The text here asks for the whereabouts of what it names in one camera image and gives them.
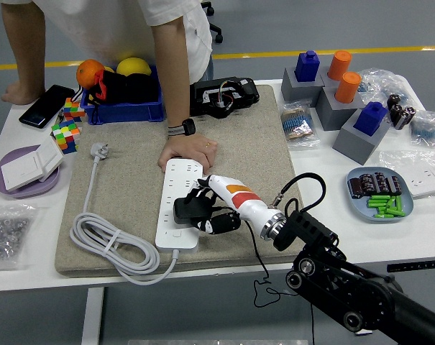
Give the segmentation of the person's left hand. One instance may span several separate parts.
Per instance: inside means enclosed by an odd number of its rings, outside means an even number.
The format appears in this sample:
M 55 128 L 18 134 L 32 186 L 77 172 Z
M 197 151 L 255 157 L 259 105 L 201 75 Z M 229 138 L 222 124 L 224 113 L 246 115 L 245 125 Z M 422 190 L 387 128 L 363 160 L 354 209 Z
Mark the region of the person's left hand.
M 202 134 L 170 137 L 165 143 L 157 161 L 162 172 L 166 171 L 167 162 L 174 157 L 195 160 L 208 173 L 214 166 L 218 143 Z

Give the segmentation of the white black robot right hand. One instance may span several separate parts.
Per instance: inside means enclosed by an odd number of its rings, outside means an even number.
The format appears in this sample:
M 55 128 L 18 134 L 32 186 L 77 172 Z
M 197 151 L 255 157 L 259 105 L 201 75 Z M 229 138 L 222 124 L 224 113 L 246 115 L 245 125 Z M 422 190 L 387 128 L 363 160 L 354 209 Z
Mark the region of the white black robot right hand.
M 274 239 L 285 222 L 281 211 L 267 205 L 241 181 L 220 175 L 197 179 L 184 198 L 174 202 L 178 224 L 191 224 L 207 234 L 223 234 L 250 222 L 257 235 Z

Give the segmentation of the person's right hand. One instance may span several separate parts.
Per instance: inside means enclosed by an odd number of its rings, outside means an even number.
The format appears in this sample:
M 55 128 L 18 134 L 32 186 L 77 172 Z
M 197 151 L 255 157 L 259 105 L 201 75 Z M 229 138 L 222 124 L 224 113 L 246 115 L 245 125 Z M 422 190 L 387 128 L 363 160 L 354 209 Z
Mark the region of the person's right hand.
M 36 101 L 44 92 L 43 85 L 28 86 L 16 81 L 6 87 L 1 100 L 15 105 L 27 105 Z

